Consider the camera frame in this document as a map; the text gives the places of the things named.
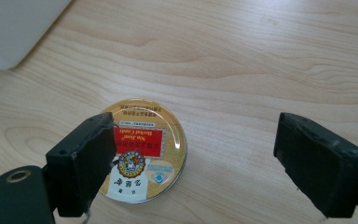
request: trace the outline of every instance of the tin lid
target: tin lid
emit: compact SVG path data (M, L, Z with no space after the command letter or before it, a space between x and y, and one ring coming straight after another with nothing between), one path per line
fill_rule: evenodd
M142 203L168 190L185 166L187 145L178 119L163 105L120 101L112 112L117 145L111 174L100 192L124 203Z

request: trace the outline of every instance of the screw hole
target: screw hole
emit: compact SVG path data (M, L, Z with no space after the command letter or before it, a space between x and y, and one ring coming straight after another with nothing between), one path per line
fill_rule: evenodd
M14 172L13 174L7 177L7 182L11 184L20 182L26 179L30 174L31 171L28 170L21 170L21 171Z

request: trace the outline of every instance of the wood grain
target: wood grain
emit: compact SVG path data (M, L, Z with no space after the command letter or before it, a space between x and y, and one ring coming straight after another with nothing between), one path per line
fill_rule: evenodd
M358 146L358 1L74 0L0 71L0 174L134 97L179 118L185 170L149 203L98 195L89 223L358 223L325 219L272 156L283 111Z

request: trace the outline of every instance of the white object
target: white object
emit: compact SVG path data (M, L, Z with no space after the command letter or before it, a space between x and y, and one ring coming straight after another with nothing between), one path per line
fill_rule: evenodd
M0 69L16 66L71 0L0 0Z

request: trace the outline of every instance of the red label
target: red label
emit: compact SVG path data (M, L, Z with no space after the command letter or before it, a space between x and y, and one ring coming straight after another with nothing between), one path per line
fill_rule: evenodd
M160 157L162 130L115 128L117 154L137 150L145 157Z

